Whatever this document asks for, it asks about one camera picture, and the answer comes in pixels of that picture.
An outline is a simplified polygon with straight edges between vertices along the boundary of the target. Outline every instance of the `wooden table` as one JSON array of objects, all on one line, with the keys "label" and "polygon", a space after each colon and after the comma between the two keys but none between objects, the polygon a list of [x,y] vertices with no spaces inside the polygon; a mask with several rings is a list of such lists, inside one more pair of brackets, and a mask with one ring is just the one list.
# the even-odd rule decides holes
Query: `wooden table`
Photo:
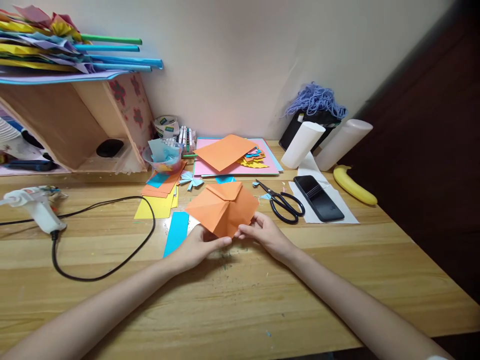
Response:
[{"label": "wooden table", "polygon": [[[269,141],[280,159],[277,141]],[[192,169],[192,160],[187,169]],[[259,180],[291,193],[296,170]],[[480,330],[480,307],[378,206],[340,191],[360,224],[297,225],[279,221],[267,200],[259,211],[275,219],[297,246],[394,309],[431,337]],[[149,174],[71,174],[0,178],[0,194],[56,185],[69,195],[69,213],[93,203],[138,195]],[[236,177],[255,196],[252,178]],[[182,211],[199,192],[180,187]],[[68,218],[58,261],[70,274],[93,277],[129,255],[151,227],[134,220],[139,200],[104,206]],[[2,222],[29,217],[0,207]],[[51,261],[51,240],[33,223],[0,227],[0,353],[80,301],[161,259],[170,219],[158,219],[154,236],[120,271],[83,283],[61,277]],[[288,269],[251,241],[236,240],[200,266],[172,279],[128,316],[87,356],[95,359],[266,359],[322,353],[361,343]]]}]

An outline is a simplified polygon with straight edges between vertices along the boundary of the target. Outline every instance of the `black power cord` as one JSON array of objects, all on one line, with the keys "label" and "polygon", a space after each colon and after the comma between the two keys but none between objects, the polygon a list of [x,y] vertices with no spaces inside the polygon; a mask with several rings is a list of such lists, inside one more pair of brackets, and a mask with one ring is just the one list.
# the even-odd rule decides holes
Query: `black power cord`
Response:
[{"label": "black power cord", "polygon": [[[75,280],[75,281],[80,281],[80,282],[95,282],[95,281],[98,281],[98,280],[102,280],[102,279],[105,279],[106,277],[109,277],[110,275],[112,275],[113,273],[115,273],[117,270],[121,269],[126,263],[128,263],[130,261],[131,258],[133,258],[135,256],[136,253],[138,253],[140,251],[141,248],[144,247],[144,245],[147,243],[147,241],[150,239],[150,237],[152,236],[152,234],[154,233],[154,230],[155,230],[155,214],[154,214],[154,210],[152,209],[152,206],[150,205],[149,201],[144,198],[143,196],[127,196],[127,197],[121,197],[121,198],[118,198],[118,199],[114,199],[114,200],[107,200],[107,201],[102,201],[102,202],[97,202],[91,206],[88,206],[82,210],[79,210],[79,211],[75,211],[75,212],[71,212],[71,213],[68,213],[68,214],[63,214],[63,215],[59,215],[58,218],[60,219],[64,219],[64,218],[69,218],[69,217],[72,217],[74,215],[77,215],[77,214],[80,214],[80,213],[84,213],[88,210],[92,210],[92,209],[95,209],[95,208],[98,208],[98,207],[101,207],[101,206],[104,206],[104,205],[109,205],[109,204],[114,204],[114,203],[118,203],[118,202],[121,202],[121,201],[124,201],[124,200],[131,200],[131,199],[141,199],[141,200],[145,200],[146,203],[148,204],[148,207],[150,208],[150,211],[151,211],[151,217],[152,217],[152,223],[151,223],[151,229],[150,229],[150,232],[148,233],[148,235],[146,236],[145,240],[143,240],[143,242],[124,260],[122,261],[118,266],[114,267],[112,270],[110,270],[109,272],[101,275],[101,276],[97,276],[97,277],[78,277],[78,276],[73,276],[73,275],[70,275],[70,274],[67,274],[65,271],[63,271],[60,266],[59,266],[59,263],[57,262],[57,245],[59,243],[59,238],[60,238],[60,231],[59,230],[55,230],[55,231],[52,231],[50,233],[51,235],[51,262],[53,263],[53,267],[55,268],[55,270],[60,274],[62,275],[63,277],[67,278],[67,279],[70,279],[70,280]],[[28,223],[28,222],[32,222],[34,221],[33,219],[28,219],[28,220],[19,220],[19,221],[10,221],[10,222],[0,222],[0,226],[2,225],[13,225],[13,224],[22,224],[22,223]]]}]

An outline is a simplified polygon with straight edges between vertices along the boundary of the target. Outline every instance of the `banana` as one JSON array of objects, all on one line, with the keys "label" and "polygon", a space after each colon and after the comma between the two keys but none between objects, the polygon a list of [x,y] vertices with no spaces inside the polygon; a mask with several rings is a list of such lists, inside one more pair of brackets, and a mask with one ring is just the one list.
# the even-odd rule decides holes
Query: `banana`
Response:
[{"label": "banana", "polygon": [[347,193],[368,205],[377,205],[377,198],[358,185],[349,175],[347,170],[350,166],[337,165],[333,169],[333,178]]}]

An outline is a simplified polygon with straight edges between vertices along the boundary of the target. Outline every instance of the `green straw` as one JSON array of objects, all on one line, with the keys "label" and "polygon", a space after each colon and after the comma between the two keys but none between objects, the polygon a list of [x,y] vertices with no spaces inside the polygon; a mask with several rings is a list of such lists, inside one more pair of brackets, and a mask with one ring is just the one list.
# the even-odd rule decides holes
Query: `green straw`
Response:
[{"label": "green straw", "polygon": [[113,37],[113,36],[100,36],[100,35],[90,35],[90,34],[80,34],[80,35],[82,40],[88,40],[88,41],[142,45],[142,39],[136,38],[136,37]]}]

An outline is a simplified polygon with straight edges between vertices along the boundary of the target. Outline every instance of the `white wall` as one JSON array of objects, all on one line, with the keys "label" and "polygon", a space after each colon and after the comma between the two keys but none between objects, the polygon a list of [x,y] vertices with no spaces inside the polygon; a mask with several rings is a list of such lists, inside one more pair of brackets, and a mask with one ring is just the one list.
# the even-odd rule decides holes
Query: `white wall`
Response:
[{"label": "white wall", "polygon": [[286,105],[311,81],[353,116],[453,0],[14,3],[67,13],[84,33],[142,38],[135,56],[164,61],[142,76],[154,116],[176,114],[202,135],[278,139]]}]

